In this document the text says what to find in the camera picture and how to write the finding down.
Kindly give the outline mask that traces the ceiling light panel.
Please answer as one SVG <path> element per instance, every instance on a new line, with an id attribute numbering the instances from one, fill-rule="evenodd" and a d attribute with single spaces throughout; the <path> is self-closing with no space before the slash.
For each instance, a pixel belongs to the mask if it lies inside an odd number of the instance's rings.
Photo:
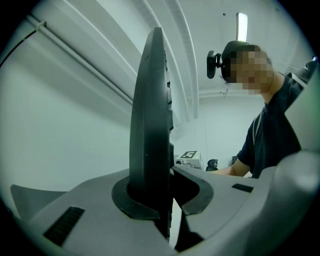
<path id="1" fill-rule="evenodd" d="M 236 14 L 236 40 L 247 41 L 248 35 L 248 15 L 238 12 Z"/>

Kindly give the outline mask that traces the person's right forearm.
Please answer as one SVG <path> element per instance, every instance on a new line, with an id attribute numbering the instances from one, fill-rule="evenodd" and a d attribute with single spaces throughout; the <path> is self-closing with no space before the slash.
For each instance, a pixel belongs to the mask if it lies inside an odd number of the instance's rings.
<path id="1" fill-rule="evenodd" d="M 238 157 L 237 160 L 229 167 L 212 171 L 212 174 L 244 177 L 250 170 L 252 162 L 243 157 Z"/>

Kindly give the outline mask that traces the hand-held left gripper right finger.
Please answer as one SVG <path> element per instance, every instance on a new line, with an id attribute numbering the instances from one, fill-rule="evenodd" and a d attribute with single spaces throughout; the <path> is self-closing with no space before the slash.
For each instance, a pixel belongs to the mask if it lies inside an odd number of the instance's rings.
<path id="1" fill-rule="evenodd" d="M 257 181 L 175 165 L 173 197 L 182 214 L 178 252 L 245 252 L 248 228 L 241 208 Z"/>

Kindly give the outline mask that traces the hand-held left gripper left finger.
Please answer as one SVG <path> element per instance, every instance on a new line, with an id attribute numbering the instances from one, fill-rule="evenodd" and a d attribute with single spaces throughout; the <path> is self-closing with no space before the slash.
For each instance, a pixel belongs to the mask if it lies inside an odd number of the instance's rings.
<path id="1" fill-rule="evenodd" d="M 40 210 L 30 226 L 44 235 L 70 207 L 82 214 L 61 248 L 81 256 L 173 256 L 155 225 L 160 215 L 127 193 L 129 170 L 89 179 Z"/>

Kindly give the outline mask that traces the white ceiling pipe bundle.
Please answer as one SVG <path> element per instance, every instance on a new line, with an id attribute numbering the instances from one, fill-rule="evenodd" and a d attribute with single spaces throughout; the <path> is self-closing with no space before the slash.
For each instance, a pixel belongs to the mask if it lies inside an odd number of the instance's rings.
<path id="1" fill-rule="evenodd" d="M 153 9 L 149 5 L 147 0 L 130 0 L 135 6 L 139 14 L 142 16 L 145 23 L 150 29 L 162 28 L 160 21 L 158 20 Z M 192 101 L 192 115 L 194 119 L 198 118 L 199 115 L 199 84 L 198 84 L 198 69 L 195 55 L 195 49 L 193 39 L 189 29 L 189 25 L 184 14 L 184 11 L 178 0 L 163 0 L 166 8 L 168 9 L 173 23 L 178 30 L 178 36 L 181 39 L 182 49 L 186 57 L 186 66 L 188 71 L 191 101 Z M 186 93 L 181 78 L 181 74 L 178 68 L 178 64 L 169 43 L 166 33 L 163 33 L 164 46 L 167 53 L 167 59 L 169 60 L 169 70 L 173 76 L 173 81 L 177 87 L 177 91 L 180 96 L 180 102 L 182 105 L 182 111 L 184 119 L 188 122 L 190 120 L 190 112 L 187 103 Z"/>

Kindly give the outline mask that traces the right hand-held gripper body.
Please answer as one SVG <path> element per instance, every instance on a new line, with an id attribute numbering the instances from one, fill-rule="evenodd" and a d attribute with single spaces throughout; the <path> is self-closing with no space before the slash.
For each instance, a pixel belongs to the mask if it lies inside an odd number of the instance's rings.
<path id="1" fill-rule="evenodd" d="M 201 153 L 197 150 L 185 151 L 174 160 L 175 164 L 185 165 L 194 169 L 204 170 L 204 162 Z"/>

